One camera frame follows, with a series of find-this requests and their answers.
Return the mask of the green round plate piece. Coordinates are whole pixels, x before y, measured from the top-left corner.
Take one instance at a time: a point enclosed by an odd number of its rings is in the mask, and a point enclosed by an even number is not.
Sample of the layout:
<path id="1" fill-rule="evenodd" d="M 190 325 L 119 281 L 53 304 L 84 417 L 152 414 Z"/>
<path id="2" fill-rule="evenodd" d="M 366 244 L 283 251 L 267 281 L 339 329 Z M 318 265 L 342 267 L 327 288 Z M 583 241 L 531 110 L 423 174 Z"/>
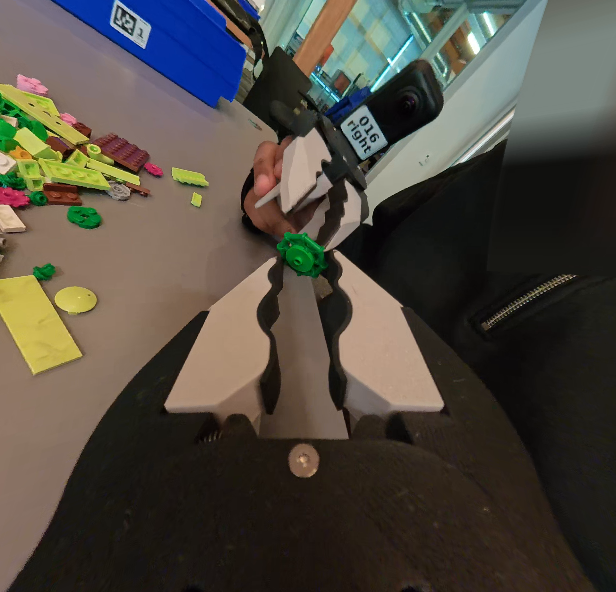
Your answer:
<path id="1" fill-rule="evenodd" d="M 66 218 L 82 229 L 96 229 L 102 224 L 102 217 L 95 208 L 70 206 Z"/>

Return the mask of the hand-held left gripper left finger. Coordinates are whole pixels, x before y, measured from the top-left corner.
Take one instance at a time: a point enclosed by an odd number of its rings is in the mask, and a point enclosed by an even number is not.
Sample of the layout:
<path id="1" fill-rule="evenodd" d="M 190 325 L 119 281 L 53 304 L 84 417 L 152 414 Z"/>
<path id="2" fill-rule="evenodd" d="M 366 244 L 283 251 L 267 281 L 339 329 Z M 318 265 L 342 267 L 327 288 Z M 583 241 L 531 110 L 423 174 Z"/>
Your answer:
<path id="1" fill-rule="evenodd" d="M 258 433 L 280 397 L 272 326 L 280 315 L 283 262 L 271 258 L 214 303 L 165 401 L 168 413 L 244 415 Z"/>

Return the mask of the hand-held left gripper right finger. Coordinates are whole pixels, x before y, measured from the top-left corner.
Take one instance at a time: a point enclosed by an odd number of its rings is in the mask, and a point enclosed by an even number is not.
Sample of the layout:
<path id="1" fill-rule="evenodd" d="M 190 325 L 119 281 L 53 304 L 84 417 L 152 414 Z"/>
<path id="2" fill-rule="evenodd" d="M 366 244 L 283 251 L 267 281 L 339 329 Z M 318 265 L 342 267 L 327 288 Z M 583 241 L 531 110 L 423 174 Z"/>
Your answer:
<path id="1" fill-rule="evenodd" d="M 437 413 L 445 403 L 403 306 L 338 250 L 327 253 L 331 293 L 320 302 L 329 394 L 347 433 L 373 415 Z"/>

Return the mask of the dark maroon studded plate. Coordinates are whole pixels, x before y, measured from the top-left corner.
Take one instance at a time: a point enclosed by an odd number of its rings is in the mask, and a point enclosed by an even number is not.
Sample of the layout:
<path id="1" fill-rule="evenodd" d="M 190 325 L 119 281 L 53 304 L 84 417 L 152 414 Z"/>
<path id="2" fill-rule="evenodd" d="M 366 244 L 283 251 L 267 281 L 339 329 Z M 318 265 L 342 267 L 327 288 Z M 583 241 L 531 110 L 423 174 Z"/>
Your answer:
<path id="1" fill-rule="evenodd" d="M 133 173 L 139 173 L 143 166 L 150 160 L 150 154 L 127 139 L 115 133 L 108 133 L 92 143 L 101 149 L 105 157 Z"/>

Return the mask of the pile of colourful toy bricks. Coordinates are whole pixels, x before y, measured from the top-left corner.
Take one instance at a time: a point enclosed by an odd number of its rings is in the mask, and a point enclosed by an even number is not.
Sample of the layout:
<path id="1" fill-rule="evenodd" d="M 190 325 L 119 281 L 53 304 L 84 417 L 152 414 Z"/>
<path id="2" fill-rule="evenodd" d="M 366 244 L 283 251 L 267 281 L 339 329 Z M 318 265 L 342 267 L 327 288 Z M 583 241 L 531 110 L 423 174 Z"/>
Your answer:
<path id="1" fill-rule="evenodd" d="M 27 230 L 17 211 L 28 207 L 83 206 L 81 190 L 117 201 L 148 197 L 139 173 L 105 157 L 92 130 L 61 113 L 37 79 L 18 74 L 1 84 L 1 249 L 4 234 Z"/>

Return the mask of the person's right hand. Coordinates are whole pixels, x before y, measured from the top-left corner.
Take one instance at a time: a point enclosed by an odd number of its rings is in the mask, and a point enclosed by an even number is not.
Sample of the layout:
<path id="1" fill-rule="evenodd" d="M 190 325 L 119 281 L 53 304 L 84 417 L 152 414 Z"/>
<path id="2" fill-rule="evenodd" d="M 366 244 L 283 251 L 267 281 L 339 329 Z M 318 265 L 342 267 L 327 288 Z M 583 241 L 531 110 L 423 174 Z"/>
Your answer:
<path id="1" fill-rule="evenodd" d="M 285 233 L 297 233 L 294 222 L 286 218 L 277 203 L 271 201 L 256 208 L 256 203 L 280 182 L 283 154 L 293 140 L 293 136 L 287 136 L 280 144 L 264 141 L 256 150 L 241 195 L 242 224 L 253 233 L 264 233 L 277 239 Z"/>

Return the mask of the blue storage bin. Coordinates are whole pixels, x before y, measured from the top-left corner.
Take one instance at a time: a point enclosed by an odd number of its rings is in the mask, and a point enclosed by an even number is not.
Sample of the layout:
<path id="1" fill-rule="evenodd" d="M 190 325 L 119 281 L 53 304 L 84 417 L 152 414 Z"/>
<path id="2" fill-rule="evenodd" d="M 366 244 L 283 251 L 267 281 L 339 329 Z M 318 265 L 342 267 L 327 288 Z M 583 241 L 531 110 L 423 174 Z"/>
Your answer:
<path id="1" fill-rule="evenodd" d="M 200 101 L 233 101 L 246 52 L 206 0 L 51 0 Z"/>

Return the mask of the lime round dome piece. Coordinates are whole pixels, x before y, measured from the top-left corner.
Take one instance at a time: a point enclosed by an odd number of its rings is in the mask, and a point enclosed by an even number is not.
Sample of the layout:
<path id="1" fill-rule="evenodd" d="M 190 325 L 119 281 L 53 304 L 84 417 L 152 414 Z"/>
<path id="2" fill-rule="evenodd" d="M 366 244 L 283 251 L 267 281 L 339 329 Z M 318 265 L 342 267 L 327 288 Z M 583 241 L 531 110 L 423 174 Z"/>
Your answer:
<path id="1" fill-rule="evenodd" d="M 71 286 L 59 290 L 54 296 L 54 303 L 73 316 L 92 311 L 97 305 L 97 296 L 88 288 Z"/>

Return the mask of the person's right forearm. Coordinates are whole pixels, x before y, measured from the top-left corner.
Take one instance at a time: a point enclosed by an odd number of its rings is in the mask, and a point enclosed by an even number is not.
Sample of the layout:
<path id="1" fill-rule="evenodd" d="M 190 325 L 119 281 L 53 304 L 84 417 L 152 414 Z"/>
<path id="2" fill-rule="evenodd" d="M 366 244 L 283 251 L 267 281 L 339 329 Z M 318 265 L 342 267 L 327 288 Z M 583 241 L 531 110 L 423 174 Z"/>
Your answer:
<path id="1" fill-rule="evenodd" d="M 489 233 L 507 140 L 382 201 L 366 227 L 361 265 L 373 275 L 453 283 L 487 279 Z"/>

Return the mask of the lime studded brick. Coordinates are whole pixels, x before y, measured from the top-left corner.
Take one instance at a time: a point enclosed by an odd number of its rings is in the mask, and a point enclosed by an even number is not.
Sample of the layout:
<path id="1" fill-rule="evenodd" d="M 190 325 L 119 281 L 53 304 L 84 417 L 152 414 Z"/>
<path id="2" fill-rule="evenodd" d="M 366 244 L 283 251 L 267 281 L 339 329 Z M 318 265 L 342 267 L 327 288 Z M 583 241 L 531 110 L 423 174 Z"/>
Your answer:
<path id="1" fill-rule="evenodd" d="M 181 184 L 197 186 L 201 188 L 207 188 L 209 186 L 209 182 L 206 180 L 204 174 L 199 172 L 184 170 L 178 167 L 172 167 L 171 174 L 173 180 L 180 182 Z"/>

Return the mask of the wooden beam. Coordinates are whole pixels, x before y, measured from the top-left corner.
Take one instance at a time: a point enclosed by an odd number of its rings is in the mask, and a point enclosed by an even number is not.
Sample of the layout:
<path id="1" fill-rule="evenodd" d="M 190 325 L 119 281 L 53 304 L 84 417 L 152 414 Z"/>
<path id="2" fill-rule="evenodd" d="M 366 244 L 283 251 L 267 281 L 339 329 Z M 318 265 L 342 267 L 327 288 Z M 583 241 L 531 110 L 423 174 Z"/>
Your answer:
<path id="1" fill-rule="evenodd" d="M 311 76 L 357 1 L 326 0 L 293 58 L 306 77 Z"/>

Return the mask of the long lime flat tile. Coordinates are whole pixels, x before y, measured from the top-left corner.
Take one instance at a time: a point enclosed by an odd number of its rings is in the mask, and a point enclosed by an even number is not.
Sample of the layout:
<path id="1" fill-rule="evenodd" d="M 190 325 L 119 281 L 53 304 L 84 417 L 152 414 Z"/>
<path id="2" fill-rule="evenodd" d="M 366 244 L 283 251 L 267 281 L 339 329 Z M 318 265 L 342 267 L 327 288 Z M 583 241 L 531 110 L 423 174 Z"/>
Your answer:
<path id="1" fill-rule="evenodd" d="M 82 357 L 34 275 L 1 279 L 1 318 L 32 375 Z"/>

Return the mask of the green spoked wheel piece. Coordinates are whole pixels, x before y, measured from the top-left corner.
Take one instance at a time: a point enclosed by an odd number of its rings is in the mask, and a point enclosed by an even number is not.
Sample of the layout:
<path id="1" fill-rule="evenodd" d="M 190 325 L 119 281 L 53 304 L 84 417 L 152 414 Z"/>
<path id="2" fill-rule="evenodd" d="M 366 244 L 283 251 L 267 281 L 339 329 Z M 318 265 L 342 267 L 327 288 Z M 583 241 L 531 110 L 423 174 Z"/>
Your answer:
<path id="1" fill-rule="evenodd" d="M 276 246 L 282 260 L 298 275 L 313 279 L 324 272 L 328 263 L 325 249 L 307 233 L 285 233 Z"/>

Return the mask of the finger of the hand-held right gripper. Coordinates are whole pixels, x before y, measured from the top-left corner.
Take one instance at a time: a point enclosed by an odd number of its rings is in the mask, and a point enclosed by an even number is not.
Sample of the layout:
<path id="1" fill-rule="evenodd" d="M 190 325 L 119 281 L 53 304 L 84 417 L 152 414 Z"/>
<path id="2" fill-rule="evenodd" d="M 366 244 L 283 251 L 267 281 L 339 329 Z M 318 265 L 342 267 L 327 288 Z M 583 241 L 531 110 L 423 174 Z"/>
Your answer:
<path id="1" fill-rule="evenodd" d="M 346 240 L 369 213 L 364 190 L 349 180 L 330 183 L 318 178 L 315 190 L 325 190 L 313 215 L 313 240 L 325 251 Z"/>
<path id="2" fill-rule="evenodd" d="M 284 214 L 292 211 L 317 185 L 323 164 L 331 154 L 321 134 L 298 136 L 283 152 L 280 179 L 280 207 Z"/>

